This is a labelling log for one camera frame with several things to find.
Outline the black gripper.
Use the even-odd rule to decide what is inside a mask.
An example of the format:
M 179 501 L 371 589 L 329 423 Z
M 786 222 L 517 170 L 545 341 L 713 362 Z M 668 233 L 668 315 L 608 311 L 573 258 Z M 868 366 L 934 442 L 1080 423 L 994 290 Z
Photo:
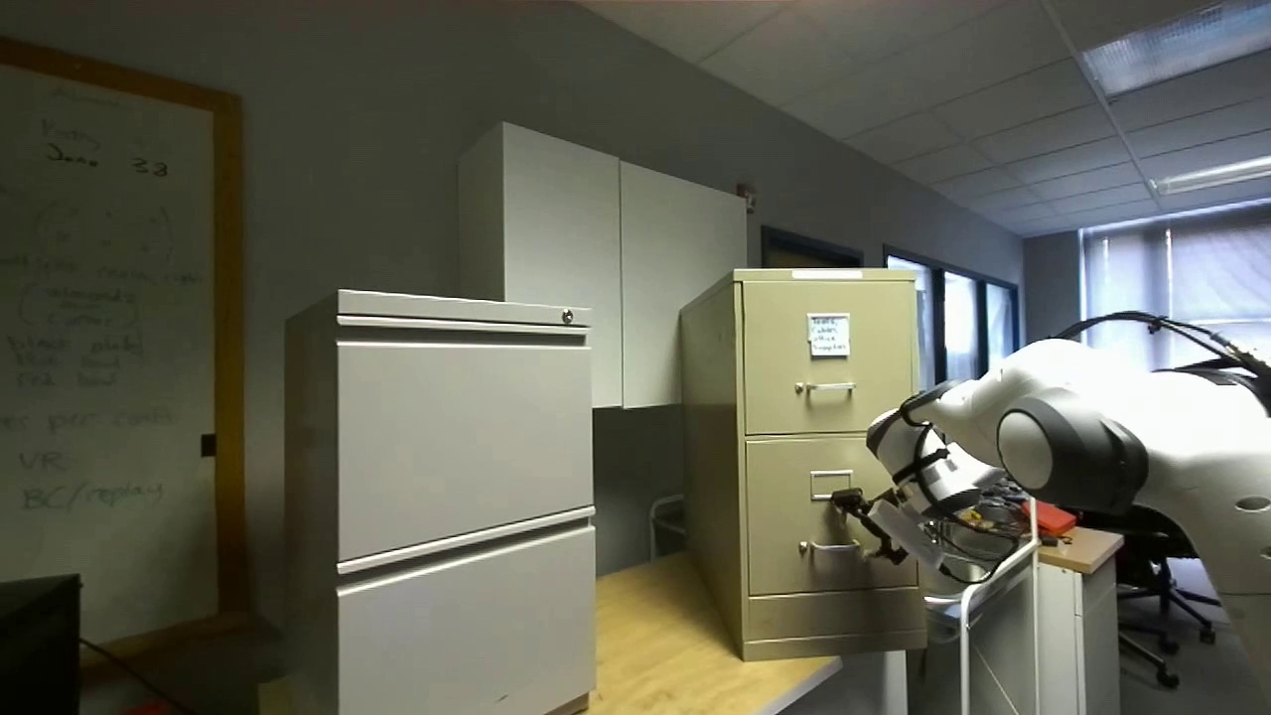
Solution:
M 831 507 L 868 523 L 868 554 L 906 562 L 912 554 L 937 589 L 994 581 L 1028 542 L 1028 501 L 998 472 L 961 484 L 901 480 L 873 501 L 861 488 L 832 488 Z

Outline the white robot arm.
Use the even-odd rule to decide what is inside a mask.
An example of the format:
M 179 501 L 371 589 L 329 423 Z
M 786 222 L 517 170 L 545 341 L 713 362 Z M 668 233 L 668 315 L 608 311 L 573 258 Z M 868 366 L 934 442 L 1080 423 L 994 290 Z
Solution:
M 832 496 L 890 558 L 955 585 L 994 572 L 949 532 L 955 507 L 1011 484 L 1066 513 L 1170 520 L 1213 589 L 1254 682 L 1271 679 L 1271 402 L 1243 350 L 1137 370 L 1070 336 L 1028 341 L 990 372 L 910 393 L 865 429 L 890 488 Z

